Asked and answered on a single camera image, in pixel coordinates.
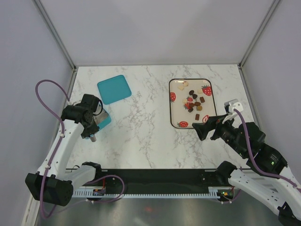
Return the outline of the teal chocolate box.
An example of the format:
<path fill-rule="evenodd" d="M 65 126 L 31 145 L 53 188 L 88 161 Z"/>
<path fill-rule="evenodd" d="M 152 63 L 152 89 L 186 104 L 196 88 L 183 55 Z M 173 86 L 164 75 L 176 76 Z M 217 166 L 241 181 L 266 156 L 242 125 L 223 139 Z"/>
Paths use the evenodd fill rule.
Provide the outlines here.
<path fill-rule="evenodd" d="M 92 142 L 96 141 L 96 133 L 98 133 L 100 130 L 104 129 L 107 125 L 111 123 L 111 117 L 110 115 L 106 112 L 106 110 L 103 108 L 101 103 L 98 104 L 98 107 L 96 109 L 96 112 L 93 113 L 93 119 L 96 125 L 98 126 L 98 131 L 95 133 L 89 135 L 86 137 L 86 139 L 90 139 Z"/>

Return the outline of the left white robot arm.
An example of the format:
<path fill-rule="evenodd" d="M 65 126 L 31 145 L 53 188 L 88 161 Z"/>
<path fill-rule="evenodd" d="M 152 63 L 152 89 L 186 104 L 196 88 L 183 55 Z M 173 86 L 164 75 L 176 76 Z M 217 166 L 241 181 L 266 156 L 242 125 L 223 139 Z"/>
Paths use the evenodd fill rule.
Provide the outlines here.
<path fill-rule="evenodd" d="M 86 183 L 101 184 L 101 165 L 84 162 L 79 169 L 66 173 L 70 155 L 79 138 L 85 139 L 99 131 L 95 117 L 101 111 L 101 101 L 91 94 L 84 94 L 75 105 L 68 105 L 58 118 L 60 127 L 47 157 L 36 173 L 29 173 L 25 183 L 34 199 L 58 206 L 66 206 L 73 192 Z"/>

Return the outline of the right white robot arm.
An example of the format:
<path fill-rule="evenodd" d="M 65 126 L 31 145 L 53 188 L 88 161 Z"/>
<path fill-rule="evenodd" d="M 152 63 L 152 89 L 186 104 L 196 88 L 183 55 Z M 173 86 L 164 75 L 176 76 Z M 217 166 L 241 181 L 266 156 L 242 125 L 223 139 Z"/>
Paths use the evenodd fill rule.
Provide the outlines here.
<path fill-rule="evenodd" d="M 267 206 L 284 226 L 301 224 L 301 185 L 292 174 L 287 161 L 275 148 L 265 143 L 265 134 L 254 122 L 242 120 L 238 128 L 233 120 L 223 122 L 225 115 L 209 117 L 205 123 L 193 123 L 201 141 L 213 131 L 211 140 L 222 139 L 242 159 L 247 166 L 269 180 L 274 190 L 265 188 L 249 178 L 244 172 L 228 161 L 223 161 L 215 171 L 216 183 L 225 186 L 228 183 Z"/>

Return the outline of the metal serving tongs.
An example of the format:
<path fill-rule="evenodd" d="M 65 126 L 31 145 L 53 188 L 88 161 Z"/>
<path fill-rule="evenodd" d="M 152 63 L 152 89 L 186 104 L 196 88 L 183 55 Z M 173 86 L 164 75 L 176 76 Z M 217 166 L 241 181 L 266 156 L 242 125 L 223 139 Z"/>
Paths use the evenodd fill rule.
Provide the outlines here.
<path fill-rule="evenodd" d="M 96 124 L 99 128 L 98 131 L 104 129 L 111 122 L 111 117 L 107 112 L 104 112 L 104 113 L 101 113 L 98 116 L 95 116 L 94 119 L 95 119 L 95 122 L 96 122 Z"/>

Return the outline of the brown bar chocolate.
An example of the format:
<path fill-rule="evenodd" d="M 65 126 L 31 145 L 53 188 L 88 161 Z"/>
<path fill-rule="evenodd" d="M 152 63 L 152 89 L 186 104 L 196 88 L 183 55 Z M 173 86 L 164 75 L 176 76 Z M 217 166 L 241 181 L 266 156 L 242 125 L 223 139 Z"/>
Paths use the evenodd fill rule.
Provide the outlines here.
<path fill-rule="evenodd" d="M 196 115 L 195 115 L 195 120 L 197 120 L 197 121 L 198 121 L 198 120 L 199 120 L 199 118 L 200 118 L 200 115 L 199 115 L 199 114 L 196 114 Z"/>

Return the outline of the strawberry pattern tray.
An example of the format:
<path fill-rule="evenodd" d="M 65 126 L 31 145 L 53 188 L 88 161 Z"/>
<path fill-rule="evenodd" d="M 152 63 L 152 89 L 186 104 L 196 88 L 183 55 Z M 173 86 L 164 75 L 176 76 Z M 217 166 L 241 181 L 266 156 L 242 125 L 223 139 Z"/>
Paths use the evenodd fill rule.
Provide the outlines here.
<path fill-rule="evenodd" d="M 183 86 L 187 81 L 189 85 L 184 86 L 184 90 L 178 89 L 178 86 Z M 198 89 L 202 89 L 203 93 L 199 94 Z M 193 90 L 197 94 L 197 99 L 193 99 L 189 92 Z M 191 129 L 193 123 L 205 123 L 209 116 L 216 116 L 217 111 L 215 107 L 214 95 L 211 82 L 207 79 L 172 79 L 169 82 L 169 95 L 170 95 L 170 121 L 171 125 L 177 129 Z M 205 102 L 200 102 L 200 97 L 204 97 Z M 183 103 L 183 99 L 187 99 L 187 103 L 200 102 L 202 106 L 201 111 L 197 111 L 197 106 L 190 109 L 187 103 Z M 199 120 L 195 120 L 195 115 L 199 114 Z"/>

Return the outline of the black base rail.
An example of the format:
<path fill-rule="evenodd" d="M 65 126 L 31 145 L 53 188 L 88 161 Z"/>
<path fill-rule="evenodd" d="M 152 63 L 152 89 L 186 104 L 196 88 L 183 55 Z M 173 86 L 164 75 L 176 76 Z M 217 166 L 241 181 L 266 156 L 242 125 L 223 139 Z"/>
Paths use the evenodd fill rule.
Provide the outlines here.
<path fill-rule="evenodd" d="M 103 169 L 96 171 L 95 179 L 108 175 L 120 178 L 109 177 L 92 184 L 105 185 L 106 194 L 201 194 L 209 187 L 230 187 L 214 170 L 205 169 Z"/>

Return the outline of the teal box lid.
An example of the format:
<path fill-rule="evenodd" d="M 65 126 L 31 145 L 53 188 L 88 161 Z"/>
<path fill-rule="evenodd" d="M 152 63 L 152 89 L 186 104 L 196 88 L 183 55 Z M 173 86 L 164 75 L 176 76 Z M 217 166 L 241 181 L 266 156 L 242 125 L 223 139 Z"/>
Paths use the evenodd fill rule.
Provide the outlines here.
<path fill-rule="evenodd" d="M 102 102 L 105 105 L 112 104 L 132 95 L 131 89 L 124 75 L 118 75 L 97 84 Z"/>

